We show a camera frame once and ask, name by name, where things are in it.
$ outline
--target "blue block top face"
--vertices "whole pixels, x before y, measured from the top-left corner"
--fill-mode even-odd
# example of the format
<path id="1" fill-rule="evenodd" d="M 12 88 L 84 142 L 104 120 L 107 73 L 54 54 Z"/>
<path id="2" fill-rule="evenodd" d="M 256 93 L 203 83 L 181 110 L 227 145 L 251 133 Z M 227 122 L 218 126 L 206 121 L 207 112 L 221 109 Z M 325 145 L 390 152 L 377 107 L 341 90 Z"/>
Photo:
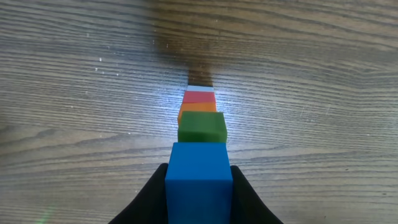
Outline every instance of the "blue block top face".
<path id="1" fill-rule="evenodd" d="M 166 173 L 168 180 L 230 180 L 225 143 L 176 142 Z"/>

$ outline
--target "light blue block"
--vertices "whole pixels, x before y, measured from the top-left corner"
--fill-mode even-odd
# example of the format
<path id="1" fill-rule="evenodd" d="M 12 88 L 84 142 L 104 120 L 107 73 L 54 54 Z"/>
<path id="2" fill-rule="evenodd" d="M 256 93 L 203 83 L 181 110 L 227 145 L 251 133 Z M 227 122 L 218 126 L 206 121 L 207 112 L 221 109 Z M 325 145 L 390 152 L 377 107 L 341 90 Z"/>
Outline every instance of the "light blue block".
<path id="1" fill-rule="evenodd" d="M 232 186 L 225 143 L 174 143 L 165 178 L 169 224 L 229 224 Z"/>

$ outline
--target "wooden table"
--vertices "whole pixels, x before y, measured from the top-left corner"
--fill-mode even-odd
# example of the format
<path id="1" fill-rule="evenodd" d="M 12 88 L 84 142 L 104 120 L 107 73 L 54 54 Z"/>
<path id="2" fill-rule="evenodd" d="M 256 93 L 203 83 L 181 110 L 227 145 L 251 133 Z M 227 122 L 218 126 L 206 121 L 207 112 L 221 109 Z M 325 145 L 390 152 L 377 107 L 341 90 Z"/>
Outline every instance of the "wooden table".
<path id="1" fill-rule="evenodd" d="M 0 223 L 107 223 L 188 83 L 285 223 L 398 222 L 395 0 L 0 0 Z"/>

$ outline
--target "orange block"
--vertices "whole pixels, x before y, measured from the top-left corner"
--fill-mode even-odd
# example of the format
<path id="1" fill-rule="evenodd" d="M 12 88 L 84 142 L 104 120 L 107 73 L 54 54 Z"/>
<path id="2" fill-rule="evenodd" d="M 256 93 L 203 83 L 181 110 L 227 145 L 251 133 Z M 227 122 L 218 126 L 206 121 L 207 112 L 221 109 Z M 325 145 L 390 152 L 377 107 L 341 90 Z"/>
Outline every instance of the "orange block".
<path id="1" fill-rule="evenodd" d="M 183 103 L 178 114 L 178 125 L 180 124 L 182 112 L 184 111 L 207 111 L 217 112 L 216 102 L 212 103 Z"/>

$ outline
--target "colored block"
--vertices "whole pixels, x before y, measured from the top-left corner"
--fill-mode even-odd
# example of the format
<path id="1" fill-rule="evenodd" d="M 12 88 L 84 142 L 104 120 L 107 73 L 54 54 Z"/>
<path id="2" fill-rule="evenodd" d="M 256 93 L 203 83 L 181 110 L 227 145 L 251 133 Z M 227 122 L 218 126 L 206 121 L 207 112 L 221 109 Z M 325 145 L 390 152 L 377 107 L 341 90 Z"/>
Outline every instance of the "colored block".
<path id="1" fill-rule="evenodd" d="M 215 103 L 214 92 L 185 91 L 182 103 Z"/>
<path id="2" fill-rule="evenodd" d="M 179 142 L 226 142 L 224 114 L 184 111 L 178 127 Z"/>
<path id="3" fill-rule="evenodd" d="M 216 103 L 183 103 L 178 114 L 178 124 L 180 124 L 182 112 L 184 111 L 207 111 L 217 112 Z"/>
<path id="4" fill-rule="evenodd" d="M 189 86 L 187 86 L 187 91 L 212 91 L 212 92 L 214 92 L 214 88 L 211 86 L 189 85 Z"/>
<path id="5" fill-rule="evenodd" d="M 165 178 L 169 224 L 229 224 L 233 180 L 225 143 L 174 143 Z"/>

